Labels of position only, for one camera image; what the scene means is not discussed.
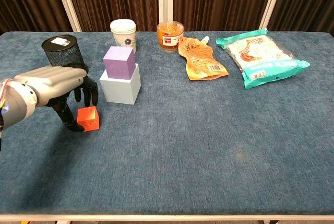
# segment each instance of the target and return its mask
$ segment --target cup lid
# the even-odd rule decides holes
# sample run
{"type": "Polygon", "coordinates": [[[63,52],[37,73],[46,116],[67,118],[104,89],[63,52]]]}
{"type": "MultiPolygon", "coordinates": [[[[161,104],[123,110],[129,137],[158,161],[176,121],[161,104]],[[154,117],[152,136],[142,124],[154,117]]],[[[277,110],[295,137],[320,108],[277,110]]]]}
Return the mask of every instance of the cup lid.
{"type": "Polygon", "coordinates": [[[136,23],[131,19],[117,19],[110,23],[112,32],[130,32],[136,30],[136,23]]]}

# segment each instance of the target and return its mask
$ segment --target table edge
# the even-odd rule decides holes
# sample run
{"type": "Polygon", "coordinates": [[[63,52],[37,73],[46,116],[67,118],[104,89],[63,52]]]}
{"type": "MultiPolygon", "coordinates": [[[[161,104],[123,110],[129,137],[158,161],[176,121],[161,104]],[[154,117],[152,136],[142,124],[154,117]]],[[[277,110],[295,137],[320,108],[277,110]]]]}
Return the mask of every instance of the table edge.
{"type": "Polygon", "coordinates": [[[334,215],[0,215],[0,221],[334,220],[334,215]]]}

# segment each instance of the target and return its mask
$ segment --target white label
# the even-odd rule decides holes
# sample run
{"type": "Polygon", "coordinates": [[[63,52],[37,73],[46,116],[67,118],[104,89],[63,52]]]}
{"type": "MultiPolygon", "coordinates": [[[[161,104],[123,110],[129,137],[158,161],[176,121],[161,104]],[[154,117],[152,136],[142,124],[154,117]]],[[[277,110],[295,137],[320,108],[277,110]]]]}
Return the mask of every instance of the white label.
{"type": "Polygon", "coordinates": [[[265,77],[267,74],[266,74],[266,71],[264,70],[261,70],[261,71],[258,71],[256,73],[252,73],[250,75],[250,79],[253,80],[253,79],[257,79],[257,78],[261,78],[261,77],[265,77]]]}
{"type": "Polygon", "coordinates": [[[70,41],[62,38],[55,38],[54,40],[51,41],[51,43],[67,46],[70,43],[70,41]]]}
{"type": "Polygon", "coordinates": [[[178,40],[182,37],[182,35],[183,33],[174,37],[162,36],[162,44],[167,46],[177,45],[178,40]]]}

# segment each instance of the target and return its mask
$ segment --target black mesh pencil holder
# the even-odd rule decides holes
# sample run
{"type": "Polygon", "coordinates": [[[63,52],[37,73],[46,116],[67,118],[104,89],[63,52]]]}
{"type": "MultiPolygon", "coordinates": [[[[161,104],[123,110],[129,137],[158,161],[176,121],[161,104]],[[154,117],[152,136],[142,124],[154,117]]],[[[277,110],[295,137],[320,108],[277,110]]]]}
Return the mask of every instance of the black mesh pencil holder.
{"type": "Polygon", "coordinates": [[[42,49],[52,66],[71,66],[88,72],[77,44],[77,38],[64,34],[51,37],[42,43],[42,49]]]}

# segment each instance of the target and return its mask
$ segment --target barcode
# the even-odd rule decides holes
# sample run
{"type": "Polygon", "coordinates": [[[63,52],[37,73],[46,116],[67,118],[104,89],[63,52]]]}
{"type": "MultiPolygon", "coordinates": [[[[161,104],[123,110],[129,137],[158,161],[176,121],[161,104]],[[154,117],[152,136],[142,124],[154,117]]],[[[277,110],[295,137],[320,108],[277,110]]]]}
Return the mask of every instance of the barcode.
{"type": "Polygon", "coordinates": [[[208,68],[209,68],[209,70],[211,72],[213,72],[213,71],[221,71],[221,67],[218,66],[218,65],[210,65],[210,66],[208,66],[208,68]]]}

